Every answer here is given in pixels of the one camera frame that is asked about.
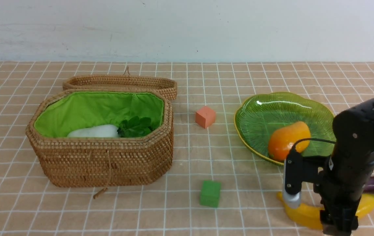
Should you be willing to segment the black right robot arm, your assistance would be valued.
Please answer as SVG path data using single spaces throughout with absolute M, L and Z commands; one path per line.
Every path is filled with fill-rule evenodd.
M 324 206 L 323 233 L 350 236 L 359 226 L 356 211 L 374 171 L 374 99 L 340 112 L 332 127 L 336 143 L 314 191 Z

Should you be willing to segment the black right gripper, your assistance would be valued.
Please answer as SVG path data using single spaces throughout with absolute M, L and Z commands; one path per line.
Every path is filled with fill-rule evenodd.
M 322 232 L 330 236 L 350 236 L 359 227 L 356 211 L 369 176 L 366 173 L 336 176 L 326 170 L 318 176 L 314 192 L 320 195 L 324 206 L 319 213 Z

